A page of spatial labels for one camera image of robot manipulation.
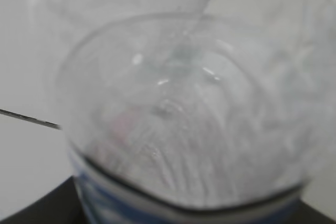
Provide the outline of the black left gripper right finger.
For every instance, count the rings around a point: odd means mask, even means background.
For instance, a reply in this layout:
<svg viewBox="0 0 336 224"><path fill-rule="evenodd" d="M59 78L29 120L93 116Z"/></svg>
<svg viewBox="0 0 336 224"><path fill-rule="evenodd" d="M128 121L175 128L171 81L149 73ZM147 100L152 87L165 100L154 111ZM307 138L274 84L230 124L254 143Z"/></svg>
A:
<svg viewBox="0 0 336 224"><path fill-rule="evenodd" d="M296 212L296 220L296 223L301 224L335 224L335 220L325 216L303 201L300 202Z"/></svg>

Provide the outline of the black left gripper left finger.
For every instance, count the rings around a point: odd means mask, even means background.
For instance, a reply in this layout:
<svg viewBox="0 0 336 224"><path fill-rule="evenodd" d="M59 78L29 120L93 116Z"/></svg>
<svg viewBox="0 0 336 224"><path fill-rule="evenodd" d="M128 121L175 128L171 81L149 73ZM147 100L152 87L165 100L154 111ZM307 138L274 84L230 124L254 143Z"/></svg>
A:
<svg viewBox="0 0 336 224"><path fill-rule="evenodd" d="M74 179L69 177L46 196L5 218L2 224L86 223Z"/></svg>

